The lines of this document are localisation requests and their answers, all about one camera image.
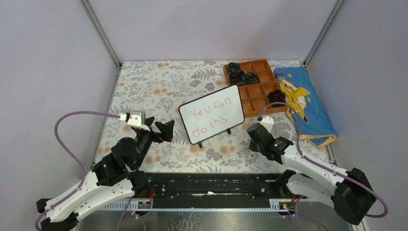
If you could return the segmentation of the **black framed whiteboard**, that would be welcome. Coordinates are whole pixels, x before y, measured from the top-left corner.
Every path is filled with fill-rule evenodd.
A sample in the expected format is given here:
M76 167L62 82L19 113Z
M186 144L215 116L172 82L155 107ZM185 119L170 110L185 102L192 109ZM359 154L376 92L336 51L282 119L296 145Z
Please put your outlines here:
M179 114L192 145L245 121L239 87L231 85L180 105Z

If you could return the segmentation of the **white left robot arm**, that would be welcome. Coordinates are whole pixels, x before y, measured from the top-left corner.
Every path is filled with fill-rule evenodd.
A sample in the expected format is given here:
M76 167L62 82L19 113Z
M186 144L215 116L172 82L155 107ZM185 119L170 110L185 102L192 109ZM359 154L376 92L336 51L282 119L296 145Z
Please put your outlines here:
M35 221L38 231L70 231L94 211L124 198L154 196L141 164L152 143L171 142L174 120L158 122L144 111L104 116L120 119L136 133L121 138L108 155L95 163L89 172L79 163L81 180L52 199L36 202L40 216Z

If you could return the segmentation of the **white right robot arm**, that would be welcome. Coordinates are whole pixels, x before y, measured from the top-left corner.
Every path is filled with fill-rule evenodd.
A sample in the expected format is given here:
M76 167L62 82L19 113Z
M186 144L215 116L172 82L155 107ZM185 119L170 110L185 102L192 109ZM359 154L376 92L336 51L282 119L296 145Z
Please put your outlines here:
M359 225L376 202L365 173L346 170L313 156L300 154L298 147L284 137L274 138L260 123L247 129L250 150L268 160L286 166L276 192L282 198L292 194L306 196L334 209L338 216L352 225Z

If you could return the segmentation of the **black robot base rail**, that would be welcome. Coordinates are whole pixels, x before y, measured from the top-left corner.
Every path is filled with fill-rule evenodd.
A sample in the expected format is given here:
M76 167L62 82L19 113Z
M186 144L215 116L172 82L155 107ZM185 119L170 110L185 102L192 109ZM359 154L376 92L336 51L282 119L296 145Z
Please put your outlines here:
M284 211L279 202L295 203L299 196L278 182L278 177L279 174L147 173L152 191L132 196L128 209ZM152 200L152 208L138 210L140 200Z

